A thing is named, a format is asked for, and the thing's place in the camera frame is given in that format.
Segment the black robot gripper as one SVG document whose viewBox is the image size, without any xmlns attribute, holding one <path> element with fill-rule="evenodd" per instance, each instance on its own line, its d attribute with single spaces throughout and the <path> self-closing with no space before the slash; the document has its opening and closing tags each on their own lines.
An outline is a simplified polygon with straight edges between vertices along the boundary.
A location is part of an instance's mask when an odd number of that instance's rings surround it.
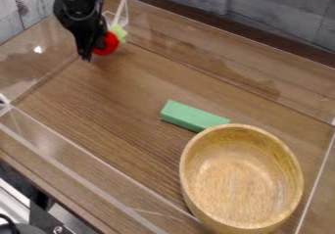
<svg viewBox="0 0 335 234">
<path fill-rule="evenodd" d="M 101 14 L 104 0 L 54 0 L 53 15 L 72 33 L 77 54 L 88 62 L 93 48 L 105 47 L 107 24 Z"/>
</svg>

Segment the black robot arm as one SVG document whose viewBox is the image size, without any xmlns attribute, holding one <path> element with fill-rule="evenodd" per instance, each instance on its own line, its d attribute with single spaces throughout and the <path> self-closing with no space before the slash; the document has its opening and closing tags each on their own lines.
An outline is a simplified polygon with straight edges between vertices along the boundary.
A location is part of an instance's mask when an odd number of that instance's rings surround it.
<svg viewBox="0 0 335 234">
<path fill-rule="evenodd" d="M 92 59 L 93 50 L 103 49 L 107 24 L 101 14 L 104 0 L 54 0 L 53 15 L 72 33 L 77 54 L 84 61 Z"/>
</svg>

